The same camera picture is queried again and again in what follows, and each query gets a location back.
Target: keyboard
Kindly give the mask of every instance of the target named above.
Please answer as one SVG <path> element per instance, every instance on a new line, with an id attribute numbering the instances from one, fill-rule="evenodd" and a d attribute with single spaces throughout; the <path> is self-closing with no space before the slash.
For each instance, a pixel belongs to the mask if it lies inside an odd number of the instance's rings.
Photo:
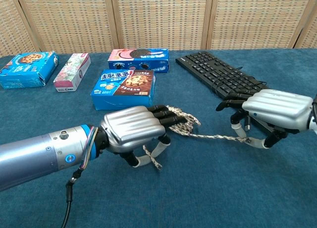
<path id="1" fill-rule="evenodd" d="M 268 89 L 266 82 L 242 72 L 209 52 L 202 51 L 176 59 L 176 62 L 209 87 L 220 98 L 231 93 L 254 94 L 261 89 Z M 260 129 L 272 132 L 272 127 L 263 121 L 252 119 Z"/>

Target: cookie box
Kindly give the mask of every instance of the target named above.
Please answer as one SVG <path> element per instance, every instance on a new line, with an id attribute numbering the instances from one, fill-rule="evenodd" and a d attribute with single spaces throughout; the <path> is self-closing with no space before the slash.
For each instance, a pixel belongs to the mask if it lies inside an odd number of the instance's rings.
<path id="1" fill-rule="evenodd" d="M 155 76 L 152 70 L 106 69 L 91 97 L 96 110 L 121 110 L 153 103 Z"/>
<path id="2" fill-rule="evenodd" d="M 108 59 L 110 69 L 151 69 L 167 73 L 168 49 L 116 49 Z"/>
<path id="3" fill-rule="evenodd" d="M 64 67 L 54 79 L 58 92 L 76 91 L 90 65 L 88 53 L 72 54 Z"/>
<path id="4" fill-rule="evenodd" d="M 0 85 L 5 89 L 44 87 L 57 64 L 54 51 L 18 54 L 0 69 Z"/>

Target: woven screen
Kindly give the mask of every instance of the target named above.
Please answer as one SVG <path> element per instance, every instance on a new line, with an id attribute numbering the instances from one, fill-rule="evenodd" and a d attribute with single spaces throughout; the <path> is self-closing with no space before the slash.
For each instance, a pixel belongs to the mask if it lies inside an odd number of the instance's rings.
<path id="1" fill-rule="evenodd" d="M 34 51 L 13 0 L 0 0 L 0 57 Z"/>
<path id="2" fill-rule="evenodd" d="M 206 0 L 117 0 L 117 4 L 125 48 L 201 48 Z"/>
<path id="3" fill-rule="evenodd" d="M 218 0 L 209 29 L 211 49 L 288 47 L 307 2 Z"/>
<path id="4" fill-rule="evenodd" d="M 317 12 L 303 40 L 302 48 L 317 48 Z"/>
<path id="5" fill-rule="evenodd" d="M 22 1 L 45 50 L 79 53 L 113 48 L 105 0 Z"/>

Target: rope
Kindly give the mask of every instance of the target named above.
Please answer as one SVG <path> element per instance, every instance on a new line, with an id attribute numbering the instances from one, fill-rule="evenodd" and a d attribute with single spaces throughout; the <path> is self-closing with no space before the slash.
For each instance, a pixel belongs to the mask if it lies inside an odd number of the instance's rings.
<path id="1" fill-rule="evenodd" d="M 196 137 L 196 138 L 203 138 L 203 139 L 225 139 L 225 140 L 233 140 L 233 141 L 238 141 L 241 143 L 248 142 L 249 138 L 240 138 L 240 137 L 233 137 L 233 136 L 226 136 L 226 135 L 197 135 L 193 134 L 193 129 L 194 125 L 201 125 L 199 120 L 194 117 L 191 114 L 184 113 L 181 108 L 175 108 L 171 106 L 167 106 L 167 108 L 171 111 L 174 112 L 177 116 L 183 116 L 186 118 L 187 122 L 186 123 L 178 123 L 176 125 L 170 126 L 169 129 L 171 129 L 173 132 L 184 135 L 184 136 L 191 136 L 191 137 Z M 143 150 L 145 153 L 150 157 L 152 163 L 155 165 L 155 167 L 158 170 L 161 170 L 162 165 L 159 164 L 155 158 L 152 157 L 150 151 L 148 151 L 147 147 L 143 145 Z"/>

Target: blue tablecloth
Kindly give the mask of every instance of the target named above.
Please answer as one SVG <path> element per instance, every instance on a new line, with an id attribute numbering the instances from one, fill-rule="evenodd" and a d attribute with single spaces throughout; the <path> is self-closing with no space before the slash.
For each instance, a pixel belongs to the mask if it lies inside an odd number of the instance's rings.
<path id="1" fill-rule="evenodd" d="M 155 104 L 180 107 L 195 115 L 200 134 L 234 136 L 233 109 L 216 112 L 221 101 L 170 54 L 170 72 L 157 74 Z M 266 81 L 270 88 L 314 97 L 317 49 L 211 51 L 220 59 Z M 0 144 L 84 123 L 98 125 L 105 111 L 95 111 L 90 92 L 109 54 L 90 54 L 91 66 L 76 92 L 53 86 L 70 55 L 43 88 L 0 89 Z M 0 58 L 0 67 L 12 57 Z M 317 136 L 290 134 L 269 150 L 245 144 L 193 139 L 169 132 L 172 144 L 152 165 L 131 168 L 104 152 L 74 186 L 68 227 L 316 227 Z M 250 136 L 264 137 L 256 127 Z M 75 167 L 0 193 L 0 227 L 44 228 L 61 225 L 65 183 Z"/>

